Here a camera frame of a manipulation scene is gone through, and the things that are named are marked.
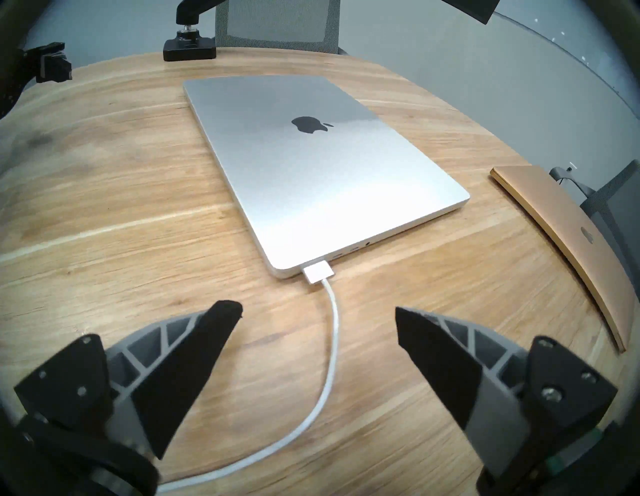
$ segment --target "mesh chair back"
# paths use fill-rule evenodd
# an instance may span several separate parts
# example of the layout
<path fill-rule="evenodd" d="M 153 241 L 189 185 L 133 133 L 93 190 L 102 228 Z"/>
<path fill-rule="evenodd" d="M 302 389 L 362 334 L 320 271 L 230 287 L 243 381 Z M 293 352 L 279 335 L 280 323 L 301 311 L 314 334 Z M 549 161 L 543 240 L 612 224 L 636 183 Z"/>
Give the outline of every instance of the mesh chair back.
<path fill-rule="evenodd" d="M 338 53 L 339 24 L 340 0 L 227 0 L 216 45 Z"/>
<path fill-rule="evenodd" d="M 580 208 L 618 256 L 640 298 L 640 162 L 632 161 Z"/>

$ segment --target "apple logo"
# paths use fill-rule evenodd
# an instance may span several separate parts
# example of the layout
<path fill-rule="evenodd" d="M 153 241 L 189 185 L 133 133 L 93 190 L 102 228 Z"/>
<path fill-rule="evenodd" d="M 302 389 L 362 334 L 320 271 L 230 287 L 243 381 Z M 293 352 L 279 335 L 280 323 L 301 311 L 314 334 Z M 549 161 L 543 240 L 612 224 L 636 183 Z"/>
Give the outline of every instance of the apple logo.
<path fill-rule="evenodd" d="M 313 134 L 314 131 L 329 131 L 325 126 L 333 127 L 331 124 L 324 125 L 315 117 L 302 116 L 296 117 L 291 123 L 298 128 L 301 132 L 306 132 L 307 134 Z"/>

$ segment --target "round table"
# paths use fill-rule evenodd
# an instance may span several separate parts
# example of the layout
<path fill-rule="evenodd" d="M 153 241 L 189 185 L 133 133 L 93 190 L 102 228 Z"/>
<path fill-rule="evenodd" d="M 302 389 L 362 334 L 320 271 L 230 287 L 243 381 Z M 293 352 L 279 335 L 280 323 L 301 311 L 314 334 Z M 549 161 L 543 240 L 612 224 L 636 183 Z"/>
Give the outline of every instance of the round table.
<path fill-rule="evenodd" d="M 185 79 L 250 74 L 327 77 L 471 200 L 333 262 L 342 331 L 324 411 L 276 455 L 183 494 L 473 493 L 481 462 L 397 345 L 396 305 L 483 324 L 527 349 L 553 336 L 628 383 L 637 347 L 617 354 L 572 268 L 489 177 L 525 165 L 516 152 L 379 65 L 219 49 L 215 60 L 146 54 L 75 69 L 0 121 L 0 384 L 16 415 L 13 386 L 78 336 L 98 333 L 106 348 L 222 299 L 240 301 L 244 318 L 158 463 L 163 479 L 245 457 L 311 410 L 328 362 L 326 294 L 269 275 L 182 91 Z"/>

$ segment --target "gold laptop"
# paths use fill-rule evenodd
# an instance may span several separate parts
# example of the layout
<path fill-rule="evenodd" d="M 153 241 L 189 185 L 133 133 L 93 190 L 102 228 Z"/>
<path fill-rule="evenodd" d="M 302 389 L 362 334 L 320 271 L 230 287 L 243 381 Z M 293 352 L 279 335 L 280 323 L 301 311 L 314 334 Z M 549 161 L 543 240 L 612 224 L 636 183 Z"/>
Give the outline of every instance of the gold laptop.
<path fill-rule="evenodd" d="M 540 224 L 571 262 L 598 303 L 619 351 L 626 350 L 637 297 L 595 224 L 540 167 L 494 167 L 491 176 Z"/>

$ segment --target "silver laptop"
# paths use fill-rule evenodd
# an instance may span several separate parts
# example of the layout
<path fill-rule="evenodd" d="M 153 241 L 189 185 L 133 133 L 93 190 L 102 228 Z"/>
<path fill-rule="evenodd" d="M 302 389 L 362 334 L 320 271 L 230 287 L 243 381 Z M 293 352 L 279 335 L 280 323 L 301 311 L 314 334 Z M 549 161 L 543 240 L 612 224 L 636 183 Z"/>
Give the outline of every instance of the silver laptop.
<path fill-rule="evenodd" d="M 270 272 L 285 278 L 461 207 L 429 157 L 319 76 L 185 81 Z"/>

